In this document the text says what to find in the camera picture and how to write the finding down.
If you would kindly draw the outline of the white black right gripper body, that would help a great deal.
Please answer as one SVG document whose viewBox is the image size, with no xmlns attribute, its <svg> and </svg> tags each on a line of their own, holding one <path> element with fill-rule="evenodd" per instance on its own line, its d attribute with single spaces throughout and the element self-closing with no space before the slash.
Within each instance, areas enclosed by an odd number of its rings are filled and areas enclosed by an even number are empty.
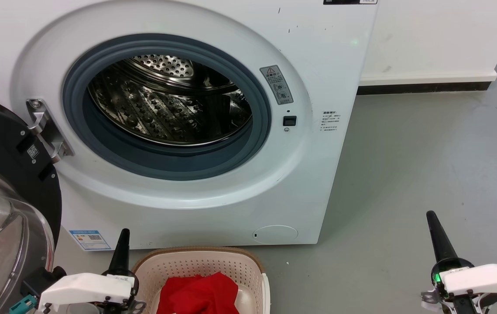
<svg viewBox="0 0 497 314">
<path fill-rule="evenodd" d="M 443 314 L 487 314 L 497 302 L 497 264 L 473 266 L 462 258 L 432 268 L 433 289 L 421 293 L 421 306 Z"/>
</svg>

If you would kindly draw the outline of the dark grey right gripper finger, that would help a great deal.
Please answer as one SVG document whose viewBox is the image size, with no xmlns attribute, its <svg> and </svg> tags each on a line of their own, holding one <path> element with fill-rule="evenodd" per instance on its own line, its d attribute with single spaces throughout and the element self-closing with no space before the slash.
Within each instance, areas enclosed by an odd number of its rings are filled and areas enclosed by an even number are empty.
<svg viewBox="0 0 497 314">
<path fill-rule="evenodd" d="M 444 259 L 458 258 L 436 213 L 428 211 L 426 218 L 436 262 L 441 262 Z"/>
</svg>

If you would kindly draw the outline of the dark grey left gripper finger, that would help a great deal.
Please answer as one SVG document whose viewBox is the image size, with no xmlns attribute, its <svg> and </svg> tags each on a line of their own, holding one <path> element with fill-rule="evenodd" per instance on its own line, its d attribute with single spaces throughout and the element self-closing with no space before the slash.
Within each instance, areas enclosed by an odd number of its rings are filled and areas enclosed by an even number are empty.
<svg viewBox="0 0 497 314">
<path fill-rule="evenodd" d="M 107 270 L 108 275 L 112 276 L 130 276 L 133 277 L 133 272 L 129 268 L 129 252 L 130 252 L 130 230 L 124 228 L 121 230 L 117 241 L 113 256 Z"/>
</svg>

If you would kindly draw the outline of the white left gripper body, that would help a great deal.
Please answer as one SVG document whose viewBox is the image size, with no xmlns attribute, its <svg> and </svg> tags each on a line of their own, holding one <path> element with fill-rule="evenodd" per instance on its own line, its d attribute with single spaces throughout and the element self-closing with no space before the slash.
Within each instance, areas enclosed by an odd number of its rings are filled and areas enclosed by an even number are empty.
<svg viewBox="0 0 497 314">
<path fill-rule="evenodd" d="M 133 273 L 114 274 L 79 273 L 64 276 L 41 293 L 37 311 L 42 314 L 57 312 L 63 305 L 91 304 L 103 314 L 139 314 L 145 304 L 136 302 L 139 280 Z"/>
</svg>

